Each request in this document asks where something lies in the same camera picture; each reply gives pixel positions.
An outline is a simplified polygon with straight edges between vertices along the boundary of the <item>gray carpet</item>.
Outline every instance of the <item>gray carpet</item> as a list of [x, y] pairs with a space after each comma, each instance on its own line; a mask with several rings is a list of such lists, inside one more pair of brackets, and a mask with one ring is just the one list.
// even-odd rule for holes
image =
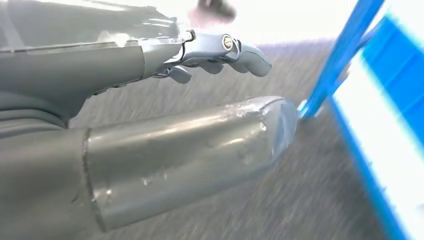
[[[73, 127], [101, 126], [192, 111], [245, 97], [307, 98], [332, 42], [262, 49], [273, 62], [264, 78], [227, 67], [193, 69], [186, 85], [146, 79], [90, 98]], [[302, 123], [295, 143], [266, 175], [98, 240], [383, 240], [376, 214], [331, 113]]]

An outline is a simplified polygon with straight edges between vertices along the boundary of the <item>screw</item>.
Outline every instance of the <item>screw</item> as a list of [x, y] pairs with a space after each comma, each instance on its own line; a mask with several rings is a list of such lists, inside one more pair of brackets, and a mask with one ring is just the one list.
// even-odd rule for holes
[[229, 35], [224, 35], [222, 37], [222, 45], [226, 50], [230, 50], [233, 47], [233, 40]]

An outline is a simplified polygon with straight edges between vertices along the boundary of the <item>robotic finger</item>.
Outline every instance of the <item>robotic finger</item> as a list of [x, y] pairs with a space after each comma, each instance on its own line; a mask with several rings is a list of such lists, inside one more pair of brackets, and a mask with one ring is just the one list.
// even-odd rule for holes
[[[182, 71], [181, 67], [200, 67], [210, 74], [218, 74], [230, 65], [239, 73], [252, 73], [257, 77], [266, 76], [271, 68], [271, 62], [264, 53], [252, 44], [232, 38], [228, 34], [210, 34], [189, 32], [191, 40], [185, 42], [178, 55], [165, 63], [165, 70], [156, 73], [155, 78], [171, 77], [178, 83], [188, 83], [191, 75]], [[170, 73], [176, 71], [178, 79]]]

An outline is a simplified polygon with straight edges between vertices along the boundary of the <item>metal cylinder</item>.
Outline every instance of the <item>metal cylinder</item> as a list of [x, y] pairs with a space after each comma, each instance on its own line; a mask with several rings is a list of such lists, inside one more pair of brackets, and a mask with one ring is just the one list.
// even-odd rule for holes
[[296, 122], [291, 103], [259, 97], [92, 130], [88, 181], [102, 228], [138, 222], [261, 173], [293, 141]]
[[81, 240], [227, 189], [273, 166], [296, 122], [287, 100], [257, 97], [133, 123], [0, 137], [0, 239]]

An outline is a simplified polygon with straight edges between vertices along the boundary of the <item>blue pole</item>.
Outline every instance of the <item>blue pole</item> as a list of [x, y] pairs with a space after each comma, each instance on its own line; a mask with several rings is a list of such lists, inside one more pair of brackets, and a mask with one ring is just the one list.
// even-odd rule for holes
[[306, 103], [299, 109], [301, 118], [311, 118], [320, 109], [331, 87], [357, 51], [361, 38], [384, 0], [358, 0], [343, 31], [338, 36], [318, 81]]

